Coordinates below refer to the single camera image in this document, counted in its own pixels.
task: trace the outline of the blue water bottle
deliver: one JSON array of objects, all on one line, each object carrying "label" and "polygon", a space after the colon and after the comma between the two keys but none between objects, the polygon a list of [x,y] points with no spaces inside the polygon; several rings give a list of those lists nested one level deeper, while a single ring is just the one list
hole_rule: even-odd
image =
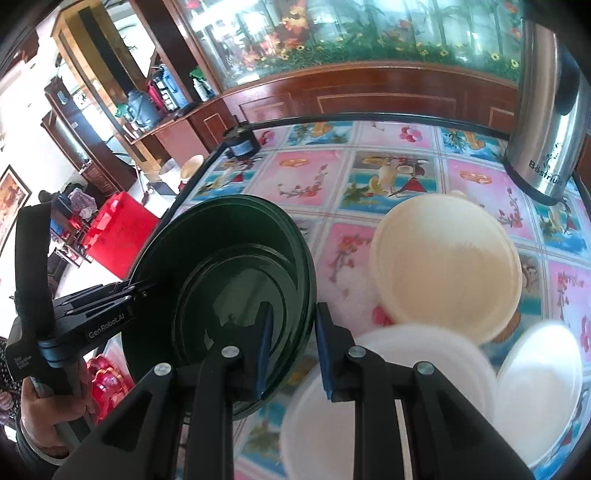
[{"label": "blue water bottle", "polygon": [[178,87],[177,82],[174,81],[174,78],[166,65],[162,65],[162,71],[162,81],[170,91],[170,94],[173,96],[174,101],[176,102],[178,107],[183,108],[189,102],[184,97],[183,93],[181,92],[181,89]]}]

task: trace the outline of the table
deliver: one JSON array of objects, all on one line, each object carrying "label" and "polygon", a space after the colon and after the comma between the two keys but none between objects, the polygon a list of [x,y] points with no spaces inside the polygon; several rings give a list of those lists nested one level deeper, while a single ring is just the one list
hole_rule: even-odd
[{"label": "table", "polygon": [[[523,194],[500,163],[506,141],[473,127],[347,120],[259,129],[259,154],[231,175],[224,171],[232,163],[216,160],[183,195],[174,216],[206,199],[238,193],[280,205],[313,255],[318,300],[328,302],[335,323],[359,336],[393,323],[379,306],[368,272],[369,246],[384,214],[416,195],[464,192],[499,220],[521,259],[519,308],[508,327],[481,346],[494,368],[543,319],[562,320],[579,341],[584,380],[576,415],[557,450],[534,468],[538,480],[550,479],[591,419],[591,222],[572,180],[558,214]],[[393,184],[380,175],[386,163],[404,167]],[[236,426],[237,480],[286,478],[282,417],[315,363],[311,343],[282,391]]]}]

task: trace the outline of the red basket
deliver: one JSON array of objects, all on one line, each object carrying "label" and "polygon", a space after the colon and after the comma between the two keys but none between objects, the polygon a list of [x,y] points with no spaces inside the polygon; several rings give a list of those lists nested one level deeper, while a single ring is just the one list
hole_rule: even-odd
[{"label": "red basket", "polygon": [[123,279],[157,224],[158,217],[121,192],[101,207],[82,244],[92,258]]}]

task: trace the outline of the black foam grip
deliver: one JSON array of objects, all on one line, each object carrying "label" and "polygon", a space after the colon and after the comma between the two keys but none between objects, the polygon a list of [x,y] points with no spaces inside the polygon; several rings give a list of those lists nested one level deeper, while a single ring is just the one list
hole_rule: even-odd
[{"label": "black foam grip", "polygon": [[24,207],[18,212],[15,234],[14,303],[23,323],[44,336],[54,324],[53,304],[47,284],[51,203]]}]

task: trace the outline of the metal screw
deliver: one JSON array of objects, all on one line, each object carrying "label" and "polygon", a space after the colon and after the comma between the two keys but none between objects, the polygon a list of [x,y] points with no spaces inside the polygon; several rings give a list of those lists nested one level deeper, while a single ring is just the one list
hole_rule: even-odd
[{"label": "metal screw", "polygon": [[237,346],[228,345],[222,348],[222,356],[224,358],[234,358],[240,353],[240,349]]},{"label": "metal screw", "polygon": [[359,345],[352,346],[349,349],[349,356],[351,358],[363,358],[365,356],[365,348]]},{"label": "metal screw", "polygon": [[159,377],[168,375],[172,371],[173,367],[167,363],[161,363],[154,367],[154,373]]},{"label": "metal screw", "polygon": [[417,365],[417,371],[421,375],[431,375],[435,371],[435,367],[429,362],[420,362]]}]

